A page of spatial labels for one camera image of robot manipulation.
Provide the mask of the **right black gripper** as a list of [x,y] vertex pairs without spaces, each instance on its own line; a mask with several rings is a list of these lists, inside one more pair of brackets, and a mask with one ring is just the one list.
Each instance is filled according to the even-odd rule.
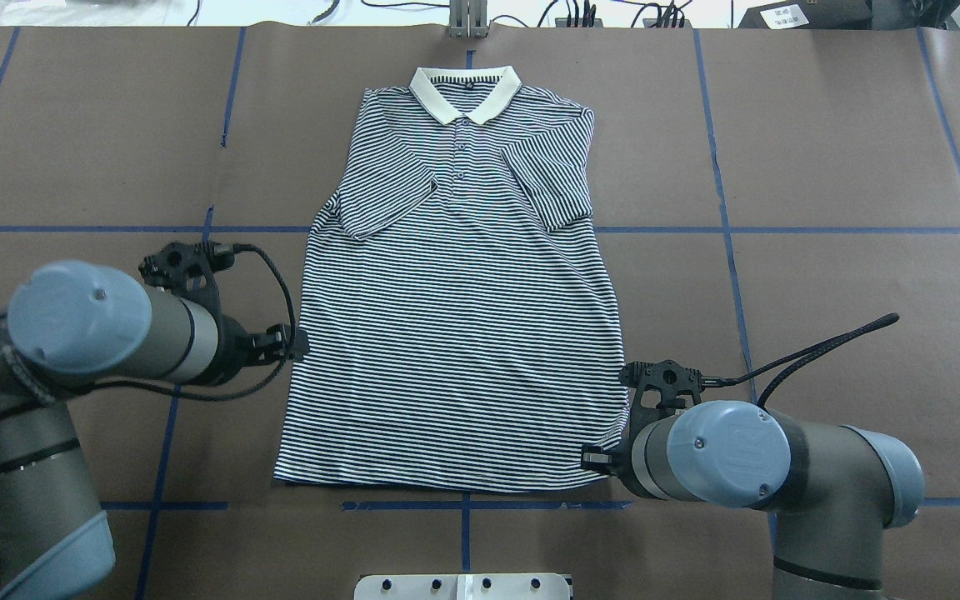
[[580,452],[580,467],[603,476],[621,478],[630,468],[626,444],[605,448],[602,445],[584,444]]

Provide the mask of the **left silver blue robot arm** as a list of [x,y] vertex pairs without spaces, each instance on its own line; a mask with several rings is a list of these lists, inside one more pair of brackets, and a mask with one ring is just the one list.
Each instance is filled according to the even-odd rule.
[[216,274],[252,244],[173,242],[138,277],[84,261],[38,268],[0,312],[0,599],[70,599],[117,563],[106,509],[69,400],[131,388],[225,402],[308,353],[296,312],[248,332],[223,311]]

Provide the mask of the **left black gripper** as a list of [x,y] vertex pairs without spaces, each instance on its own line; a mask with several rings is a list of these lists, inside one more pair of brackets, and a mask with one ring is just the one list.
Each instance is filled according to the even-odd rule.
[[303,330],[274,324],[263,332],[237,335],[235,348],[244,364],[274,364],[301,360],[309,354],[310,344]]

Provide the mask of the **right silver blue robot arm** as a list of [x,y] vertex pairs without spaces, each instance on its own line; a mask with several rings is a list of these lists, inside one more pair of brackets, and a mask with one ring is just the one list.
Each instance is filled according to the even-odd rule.
[[645,500],[768,513],[773,599],[884,599],[884,533],[913,521],[926,492],[902,440],[743,400],[633,407],[622,441],[583,445],[580,463]]

